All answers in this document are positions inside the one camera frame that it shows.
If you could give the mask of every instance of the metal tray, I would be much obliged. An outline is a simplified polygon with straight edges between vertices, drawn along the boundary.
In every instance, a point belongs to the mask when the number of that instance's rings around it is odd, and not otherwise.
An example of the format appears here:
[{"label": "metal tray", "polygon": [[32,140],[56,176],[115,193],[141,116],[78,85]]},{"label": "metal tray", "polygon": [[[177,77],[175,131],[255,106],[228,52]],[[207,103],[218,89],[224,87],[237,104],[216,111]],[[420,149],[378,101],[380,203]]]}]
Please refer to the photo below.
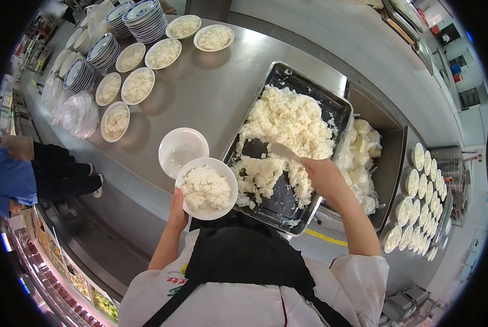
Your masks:
[{"label": "metal tray", "polygon": [[[337,126],[339,133],[335,140],[335,148],[333,149],[332,160],[337,161],[339,154],[344,144],[345,134],[348,127],[352,124],[353,120],[353,108],[343,97],[331,92],[324,88],[319,83],[311,80],[308,76],[292,69],[288,65],[280,61],[274,61],[263,79],[262,86],[257,93],[253,104],[248,110],[248,114],[253,108],[255,102],[262,95],[262,91],[266,85],[272,85],[278,88],[289,87],[291,90],[295,90],[298,94],[304,94],[311,96],[313,99],[320,101],[320,107],[322,108],[322,119],[328,121],[333,114],[335,119],[335,125]],[[246,123],[247,118],[242,122],[241,127],[238,129],[228,151],[224,155],[224,163],[228,166],[232,166],[236,162],[236,147],[239,140],[239,132],[242,126]],[[252,158],[260,158],[262,153],[267,153],[265,143],[254,139],[248,140],[242,150],[244,155]],[[258,219],[263,223],[266,223],[276,229],[285,232],[292,236],[298,236],[304,232],[307,224],[315,214],[322,198],[314,192],[311,202],[304,209],[299,209],[295,201],[295,194],[289,185],[287,173],[284,172],[280,176],[279,180],[273,188],[273,195],[270,199],[263,198],[260,205],[257,205],[254,209],[249,207],[234,206],[235,210],[238,210],[250,217]],[[294,227],[289,227],[285,222],[289,219],[297,220],[301,219],[301,222]]]}]

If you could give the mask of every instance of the white sneaker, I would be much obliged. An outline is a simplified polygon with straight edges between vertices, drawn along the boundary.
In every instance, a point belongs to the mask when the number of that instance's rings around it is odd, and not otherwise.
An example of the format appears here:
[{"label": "white sneaker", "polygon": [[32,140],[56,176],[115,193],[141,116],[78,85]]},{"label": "white sneaker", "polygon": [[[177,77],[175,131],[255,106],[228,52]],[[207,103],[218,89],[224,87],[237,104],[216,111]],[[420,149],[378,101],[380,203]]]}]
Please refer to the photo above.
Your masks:
[{"label": "white sneaker", "polygon": [[101,178],[102,185],[98,188],[98,190],[93,192],[93,196],[98,199],[102,196],[102,187],[104,186],[104,176],[102,176],[102,174],[98,174],[97,176]]}]

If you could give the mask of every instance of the food display case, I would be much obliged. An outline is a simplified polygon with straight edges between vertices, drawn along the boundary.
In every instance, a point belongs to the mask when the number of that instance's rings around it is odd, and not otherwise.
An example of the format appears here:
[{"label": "food display case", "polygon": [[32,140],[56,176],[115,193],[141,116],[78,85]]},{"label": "food display case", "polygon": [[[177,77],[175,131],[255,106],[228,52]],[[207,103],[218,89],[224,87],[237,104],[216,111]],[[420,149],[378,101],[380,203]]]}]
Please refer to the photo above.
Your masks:
[{"label": "food display case", "polygon": [[33,229],[8,229],[29,288],[64,325],[117,326],[118,303],[64,252],[39,210],[43,209],[33,206]]}]

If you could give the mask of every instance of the bowl of rice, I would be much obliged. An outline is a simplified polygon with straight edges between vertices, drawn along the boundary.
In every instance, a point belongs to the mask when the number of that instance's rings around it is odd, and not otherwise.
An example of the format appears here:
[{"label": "bowl of rice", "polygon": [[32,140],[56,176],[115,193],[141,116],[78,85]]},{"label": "bowl of rice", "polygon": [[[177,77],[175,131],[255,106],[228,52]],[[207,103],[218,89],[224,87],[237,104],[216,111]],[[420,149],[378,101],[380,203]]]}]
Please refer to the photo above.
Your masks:
[{"label": "bowl of rice", "polygon": [[117,142],[126,133],[129,125],[129,107],[122,101],[111,104],[101,120],[101,134],[108,142]]},{"label": "bowl of rice", "polygon": [[195,34],[201,27],[202,20],[199,16],[185,15],[175,18],[166,28],[166,36],[177,40],[187,39]]},{"label": "bowl of rice", "polygon": [[231,169],[215,158],[197,158],[182,167],[175,187],[184,194],[184,211],[201,220],[226,215],[237,201],[237,179]]},{"label": "bowl of rice", "polygon": [[164,39],[149,48],[144,63],[151,69],[163,69],[177,60],[182,52],[182,43],[177,39]]},{"label": "bowl of rice", "polygon": [[155,72],[151,68],[135,69],[124,81],[121,89],[122,101],[130,106],[141,103],[148,97],[155,85]]},{"label": "bowl of rice", "polygon": [[124,49],[117,58],[115,68],[119,73],[129,72],[135,69],[143,60],[146,53],[144,43],[133,43]]},{"label": "bowl of rice", "polygon": [[121,89],[121,75],[111,73],[106,75],[97,87],[95,92],[95,101],[99,106],[107,106],[117,96],[118,90]]},{"label": "bowl of rice", "polygon": [[233,30],[225,25],[209,25],[198,31],[193,38],[197,49],[207,52],[227,48],[235,39]]}]

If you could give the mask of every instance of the person's right hand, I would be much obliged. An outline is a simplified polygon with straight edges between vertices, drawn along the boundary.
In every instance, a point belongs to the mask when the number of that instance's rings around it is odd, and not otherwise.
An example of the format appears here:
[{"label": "person's right hand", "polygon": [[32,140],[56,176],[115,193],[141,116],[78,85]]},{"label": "person's right hand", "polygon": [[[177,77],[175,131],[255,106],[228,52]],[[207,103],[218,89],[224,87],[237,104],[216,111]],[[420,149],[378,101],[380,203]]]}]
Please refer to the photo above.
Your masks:
[{"label": "person's right hand", "polygon": [[306,167],[312,187],[321,197],[328,200],[333,207],[337,207],[344,195],[352,194],[339,167],[331,159],[301,159]]}]

